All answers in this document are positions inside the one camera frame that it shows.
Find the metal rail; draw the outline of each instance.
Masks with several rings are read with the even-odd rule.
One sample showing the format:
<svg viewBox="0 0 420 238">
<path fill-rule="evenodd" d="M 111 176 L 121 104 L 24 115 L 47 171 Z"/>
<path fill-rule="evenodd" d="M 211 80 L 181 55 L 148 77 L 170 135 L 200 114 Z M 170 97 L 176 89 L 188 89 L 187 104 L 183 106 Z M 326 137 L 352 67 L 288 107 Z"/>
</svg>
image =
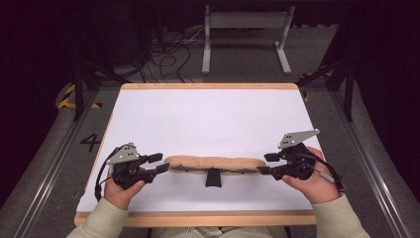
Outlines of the metal rail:
<svg viewBox="0 0 420 238">
<path fill-rule="evenodd" d="M 339 92 L 332 91 L 329 93 L 337 111 L 340 114 L 340 117 L 344 124 L 346 125 L 346 129 L 349 132 L 353 140 L 353 144 L 355 145 L 356 149 L 359 153 L 359 161 L 362 165 L 362 168 L 367 175 L 367 180 L 370 183 L 370 186 L 373 189 L 373 192 L 379 202 L 380 207 L 385 215 L 386 220 L 389 223 L 390 228 L 395 237 L 412 237 L 408 227 L 405 225 L 404 221 L 402 220 L 401 214 L 396 207 L 396 204 L 382 179 L 382 176 L 379 173 L 379 170 L 376 167 L 371 155 L 365 150 L 362 142 L 359 139 L 358 130 L 353 122 L 350 122 L 347 119 L 347 116 L 343 110 L 343 100 L 340 97 Z"/>
<path fill-rule="evenodd" d="M 50 170 L 47 172 L 47 175 L 41 183 L 40 188 L 38 189 L 31 206 L 28 208 L 27 213 L 25 214 L 18 230 L 15 233 L 15 238 L 28 237 L 32 229 L 34 228 L 34 225 L 37 222 L 41 211 L 43 210 L 43 207 L 46 204 L 50 193 L 53 190 L 53 186 L 55 185 L 59 173 L 61 172 L 62 167 L 68 159 L 68 153 L 73 143 L 73 140 L 77 135 L 77 132 L 79 131 L 84 119 L 86 118 L 87 112 L 89 111 L 87 108 L 89 108 L 90 105 L 94 102 L 97 93 L 97 91 L 89 91 L 87 93 L 87 98 L 83 105 L 84 108 L 86 108 L 86 110 L 83 110 L 83 113 L 80 115 L 77 122 L 71 124 L 70 128 L 68 129 L 64 141 L 61 144 L 59 151 L 55 156 L 55 159 L 53 160 Z"/>
</svg>

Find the wooden table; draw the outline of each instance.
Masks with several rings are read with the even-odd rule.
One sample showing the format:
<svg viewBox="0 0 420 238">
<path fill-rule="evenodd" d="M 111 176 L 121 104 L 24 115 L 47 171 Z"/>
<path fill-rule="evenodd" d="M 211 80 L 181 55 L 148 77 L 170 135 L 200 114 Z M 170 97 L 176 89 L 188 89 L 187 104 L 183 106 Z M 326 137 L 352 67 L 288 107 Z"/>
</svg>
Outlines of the wooden table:
<svg viewBox="0 0 420 238">
<path fill-rule="evenodd" d="M 125 143 L 133 142 L 141 155 L 162 152 L 164 157 L 185 153 L 263 160 L 265 153 L 277 151 L 284 133 L 311 129 L 300 92 L 292 83 L 124 84 L 74 222 L 84 222 L 96 205 L 93 186 L 99 168 L 115 147 Z M 316 137 L 305 145 L 321 149 Z M 132 199 L 126 225 L 315 224 L 304 196 L 273 177 L 222 175 L 221 188 L 205 187 L 204 181 L 205 175 L 158 175 Z"/>
</svg>

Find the sleeve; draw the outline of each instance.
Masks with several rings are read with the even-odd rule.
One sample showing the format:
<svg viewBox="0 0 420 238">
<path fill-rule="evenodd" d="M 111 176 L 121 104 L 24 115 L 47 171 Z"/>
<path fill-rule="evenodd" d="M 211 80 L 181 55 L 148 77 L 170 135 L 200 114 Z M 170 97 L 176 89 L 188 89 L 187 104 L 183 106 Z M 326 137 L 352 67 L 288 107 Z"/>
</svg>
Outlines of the sleeve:
<svg viewBox="0 0 420 238">
<path fill-rule="evenodd" d="M 118 237 L 128 215 L 128 210 L 121 210 L 102 198 L 86 221 L 67 237 Z"/>
<path fill-rule="evenodd" d="M 317 221 L 317 237 L 365 238 L 369 235 L 345 195 L 321 204 L 312 204 Z"/>
</svg>

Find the white paper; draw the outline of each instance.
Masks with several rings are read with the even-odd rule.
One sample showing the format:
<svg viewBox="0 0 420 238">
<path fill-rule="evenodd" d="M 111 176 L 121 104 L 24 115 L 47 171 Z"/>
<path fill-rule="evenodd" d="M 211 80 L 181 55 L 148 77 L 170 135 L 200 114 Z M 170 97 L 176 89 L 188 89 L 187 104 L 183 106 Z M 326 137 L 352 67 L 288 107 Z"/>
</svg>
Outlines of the white paper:
<svg viewBox="0 0 420 238">
<path fill-rule="evenodd" d="M 278 152 L 285 133 L 313 130 L 297 89 L 123 89 L 78 212 L 96 206 L 94 186 L 109 154 L 133 142 L 141 155 L 256 158 Z M 320 150 L 316 137 L 304 142 Z M 162 162 L 144 164 L 154 169 Z M 270 167 L 281 163 L 266 163 Z M 300 191 L 272 176 L 223 176 L 205 187 L 205 174 L 166 172 L 147 184 L 131 211 L 310 210 Z"/>
</svg>

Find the white stand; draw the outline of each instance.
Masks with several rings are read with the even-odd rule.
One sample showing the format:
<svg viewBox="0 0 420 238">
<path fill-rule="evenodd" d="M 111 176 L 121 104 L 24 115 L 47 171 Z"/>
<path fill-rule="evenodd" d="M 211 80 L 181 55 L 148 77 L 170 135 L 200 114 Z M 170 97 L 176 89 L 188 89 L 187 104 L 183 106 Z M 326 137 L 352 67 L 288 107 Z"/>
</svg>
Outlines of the white stand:
<svg viewBox="0 0 420 238">
<path fill-rule="evenodd" d="M 203 55 L 203 74 L 210 73 L 210 29 L 211 28 L 281 28 L 282 35 L 279 42 L 275 42 L 275 49 L 285 74 L 291 74 L 284 44 L 286 42 L 294 7 L 289 7 L 288 12 L 210 12 L 206 6 L 204 22 L 205 45 Z"/>
</svg>

